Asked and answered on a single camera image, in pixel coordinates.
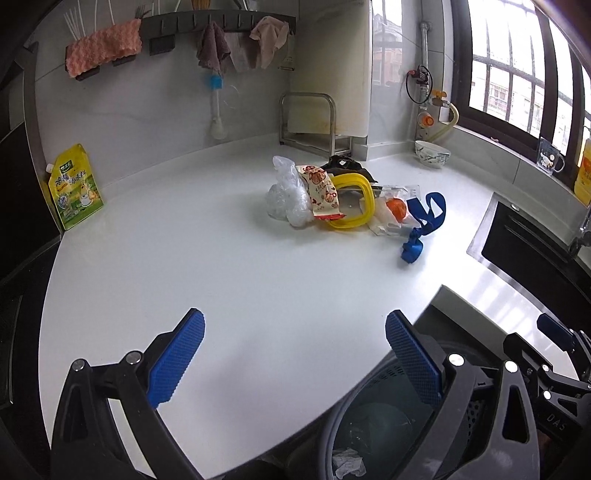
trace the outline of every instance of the white countertop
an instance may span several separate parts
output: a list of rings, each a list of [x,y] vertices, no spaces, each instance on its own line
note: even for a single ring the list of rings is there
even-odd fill
[[[102,190],[102,210],[66,232],[39,348],[50,439],[73,360],[109,364],[143,351],[191,307],[205,315],[205,339],[158,411],[205,478],[264,453],[331,407],[389,351],[388,313],[400,309],[415,322],[441,285],[573,375],[566,354],[536,329],[540,311],[466,254],[496,187],[452,168],[430,170],[409,154],[368,162],[382,184],[419,184],[423,196],[446,198],[444,225],[407,265],[405,239],[365,228],[296,230],[270,218],[273,155],[320,164],[276,142],[221,145],[127,177]],[[115,415],[134,464],[148,472],[120,407]]]

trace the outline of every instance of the clear plastic packaging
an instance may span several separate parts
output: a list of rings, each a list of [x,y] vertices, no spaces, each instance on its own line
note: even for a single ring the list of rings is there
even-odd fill
[[[400,199],[406,205],[406,201],[411,198],[420,198],[421,192],[418,185],[407,185],[404,187],[394,187],[383,185],[379,188],[374,187],[375,213],[368,223],[370,230],[376,235],[401,235],[408,236],[413,228],[420,228],[417,222],[408,212],[406,207],[404,218],[399,222],[394,216],[392,210],[388,207],[389,200]]]
[[[277,171],[277,183],[267,192],[267,213],[278,220],[285,220],[294,227],[304,227],[312,220],[312,205],[304,182],[289,158],[273,157]]]

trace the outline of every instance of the window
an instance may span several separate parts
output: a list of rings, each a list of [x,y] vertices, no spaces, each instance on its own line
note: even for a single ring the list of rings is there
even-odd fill
[[[375,0],[373,8],[374,85],[392,86],[400,83],[402,66],[402,3],[401,0]]]
[[[546,138],[566,158],[556,176],[572,188],[591,135],[591,82],[564,35],[531,0],[454,0],[452,8],[460,125],[532,161]]]

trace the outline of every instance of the plastic bag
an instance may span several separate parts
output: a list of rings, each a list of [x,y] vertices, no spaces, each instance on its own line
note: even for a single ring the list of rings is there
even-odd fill
[[[289,158],[273,157],[277,171],[277,183],[267,192],[267,213],[278,220],[285,220],[291,226],[303,227],[314,220],[310,196],[296,170],[296,164]]]
[[[376,235],[408,236],[413,228],[419,228],[421,225],[408,213],[406,202],[411,198],[420,198],[420,196],[421,192],[418,185],[404,187],[382,186],[379,196],[375,199],[375,214],[368,223],[370,230]],[[393,199],[404,202],[405,208],[401,212],[404,218],[402,218],[401,222],[396,219],[389,206],[390,201]]]
[[[352,448],[346,450],[333,450],[333,465],[335,476],[342,480],[345,475],[364,476],[367,473],[363,459]]]

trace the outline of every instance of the kitchen sink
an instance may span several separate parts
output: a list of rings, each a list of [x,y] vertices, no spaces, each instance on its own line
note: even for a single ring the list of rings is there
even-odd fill
[[[467,253],[573,330],[591,330],[591,271],[518,206],[493,195]]]

